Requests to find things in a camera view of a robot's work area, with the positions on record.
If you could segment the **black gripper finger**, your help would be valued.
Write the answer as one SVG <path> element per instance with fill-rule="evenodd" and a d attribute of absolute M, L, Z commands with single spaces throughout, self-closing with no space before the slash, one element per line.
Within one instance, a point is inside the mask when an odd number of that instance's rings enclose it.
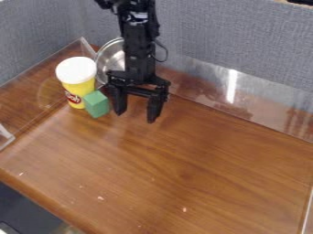
<path fill-rule="evenodd" d="M 147 106 L 148 123 L 154 123 L 156 118 L 160 116 L 164 102 L 166 102 L 166 97 L 162 95 L 162 93 L 150 96 L 148 106 Z"/>
<path fill-rule="evenodd" d="M 121 115 L 127 110 L 127 91 L 123 87 L 108 87 L 108 92 L 112 101 L 113 111 L 117 115 Z"/>

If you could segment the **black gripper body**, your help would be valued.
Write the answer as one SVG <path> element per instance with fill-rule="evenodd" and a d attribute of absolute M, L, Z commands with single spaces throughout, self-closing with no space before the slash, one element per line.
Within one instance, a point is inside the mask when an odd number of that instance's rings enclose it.
<path fill-rule="evenodd" d="M 151 95 L 162 93 L 167 100 L 170 85 L 171 82 L 155 74 L 140 80 L 135 74 L 127 71 L 109 70 L 107 72 L 107 89 L 109 86 L 123 87 L 127 95 L 131 94 L 148 99 Z"/>

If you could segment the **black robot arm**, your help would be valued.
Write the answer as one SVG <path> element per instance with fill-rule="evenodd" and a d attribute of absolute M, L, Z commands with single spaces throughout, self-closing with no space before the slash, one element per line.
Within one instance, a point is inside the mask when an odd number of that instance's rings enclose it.
<path fill-rule="evenodd" d="M 107 89 L 117 115 L 127 111 L 128 95 L 148 99 L 147 122 L 154 123 L 167 102 L 171 82 L 156 75 L 155 46 L 159 22 L 155 0 L 93 0 L 119 19 L 124 70 L 107 71 Z"/>

